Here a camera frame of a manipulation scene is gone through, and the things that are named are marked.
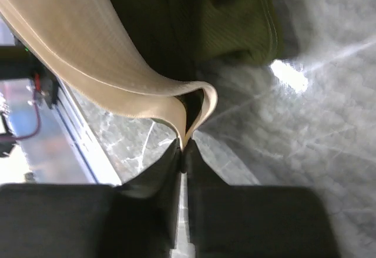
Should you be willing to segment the olive green underwear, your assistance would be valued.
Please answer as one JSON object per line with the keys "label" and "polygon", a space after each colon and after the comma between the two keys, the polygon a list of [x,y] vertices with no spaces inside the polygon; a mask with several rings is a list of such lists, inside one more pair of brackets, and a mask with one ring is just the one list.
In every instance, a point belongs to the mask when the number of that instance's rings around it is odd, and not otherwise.
{"label": "olive green underwear", "polygon": [[218,101],[196,65],[266,65],[283,43],[272,0],[1,0],[1,17],[69,86],[110,112],[164,123],[181,147]]}

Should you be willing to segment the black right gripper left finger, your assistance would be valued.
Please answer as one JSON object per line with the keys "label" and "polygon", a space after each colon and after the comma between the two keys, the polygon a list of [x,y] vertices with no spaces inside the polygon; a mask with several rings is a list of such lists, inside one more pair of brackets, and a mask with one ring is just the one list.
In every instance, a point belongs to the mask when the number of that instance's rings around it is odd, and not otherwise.
{"label": "black right gripper left finger", "polygon": [[2,257],[168,257],[180,193],[179,142],[120,186],[1,186]]}

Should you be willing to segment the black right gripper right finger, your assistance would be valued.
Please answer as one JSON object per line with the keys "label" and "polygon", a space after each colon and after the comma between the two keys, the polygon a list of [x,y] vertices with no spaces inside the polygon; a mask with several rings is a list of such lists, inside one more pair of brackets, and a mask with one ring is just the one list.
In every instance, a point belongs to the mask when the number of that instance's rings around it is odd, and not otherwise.
{"label": "black right gripper right finger", "polygon": [[230,185],[195,141],[183,152],[196,257],[340,257],[323,201],[300,186]]}

